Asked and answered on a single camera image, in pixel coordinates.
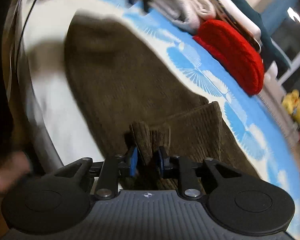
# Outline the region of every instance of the small logo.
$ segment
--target small logo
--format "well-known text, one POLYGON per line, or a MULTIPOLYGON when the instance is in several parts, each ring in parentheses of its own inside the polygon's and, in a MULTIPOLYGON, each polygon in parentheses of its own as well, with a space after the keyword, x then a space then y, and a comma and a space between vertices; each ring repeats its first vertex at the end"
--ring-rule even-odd
POLYGON ((150 198, 150 197, 152 197, 152 196, 153 196, 153 194, 151 194, 151 193, 147 192, 146 194, 143 194, 143 196, 145 196, 146 198, 150 198))

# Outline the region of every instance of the blue bedsheet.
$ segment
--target blue bedsheet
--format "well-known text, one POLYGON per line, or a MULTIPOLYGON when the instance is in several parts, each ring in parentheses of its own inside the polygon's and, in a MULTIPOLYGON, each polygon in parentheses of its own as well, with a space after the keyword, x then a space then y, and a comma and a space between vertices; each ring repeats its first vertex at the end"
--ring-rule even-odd
POLYGON ((260 176, 293 198, 296 212, 288 232, 300 238, 300 175, 290 149, 268 110, 258 97, 249 97, 237 82, 188 33, 180 31, 155 10, 142 13, 142 3, 129 6, 126 0, 102 0, 123 10, 123 19, 154 41, 167 44, 165 51, 153 45, 210 101, 218 101, 223 118, 239 146, 260 176))

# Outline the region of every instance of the gray folded clothes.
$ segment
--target gray folded clothes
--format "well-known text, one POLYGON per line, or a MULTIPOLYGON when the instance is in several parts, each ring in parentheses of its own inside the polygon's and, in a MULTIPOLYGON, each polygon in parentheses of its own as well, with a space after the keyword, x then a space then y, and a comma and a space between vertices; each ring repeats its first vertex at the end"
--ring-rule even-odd
POLYGON ((200 20, 189 0, 151 0, 150 4, 180 29, 197 32, 200 20))

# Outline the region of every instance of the black cable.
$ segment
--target black cable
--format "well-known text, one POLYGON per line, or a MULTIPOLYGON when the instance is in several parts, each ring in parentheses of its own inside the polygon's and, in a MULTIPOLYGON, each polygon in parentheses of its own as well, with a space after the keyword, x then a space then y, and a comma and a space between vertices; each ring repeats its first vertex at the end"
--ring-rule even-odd
POLYGON ((15 67, 15 70, 17 72, 17 79, 18 79, 18 59, 19 59, 19 53, 20 53, 20 48, 21 48, 21 40, 23 38, 23 33, 25 32, 26 25, 28 23, 30 14, 32 13, 33 7, 34 7, 34 5, 35 5, 36 2, 37 2, 37 0, 34 0, 33 3, 32 3, 32 5, 31 5, 31 8, 30 8, 30 10, 28 12, 27 18, 25 20, 25 24, 22 27, 22 32, 21 32, 21 35, 20 35, 20 40, 19 40, 18 50, 17 50, 17 56, 16 56, 16 67, 15 67))

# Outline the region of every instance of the circular black disc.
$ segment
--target circular black disc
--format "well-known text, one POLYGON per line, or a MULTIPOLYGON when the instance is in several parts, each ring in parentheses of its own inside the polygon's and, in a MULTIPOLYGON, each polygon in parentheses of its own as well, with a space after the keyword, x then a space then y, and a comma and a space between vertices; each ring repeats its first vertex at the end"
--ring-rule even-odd
POLYGON ((210 194, 208 209, 231 231, 264 236, 288 227, 294 202, 284 190, 262 180, 230 178, 210 194))
POLYGON ((88 214, 89 195, 69 178, 33 179, 9 192, 2 215, 10 228, 29 234, 51 234, 68 229, 88 214))

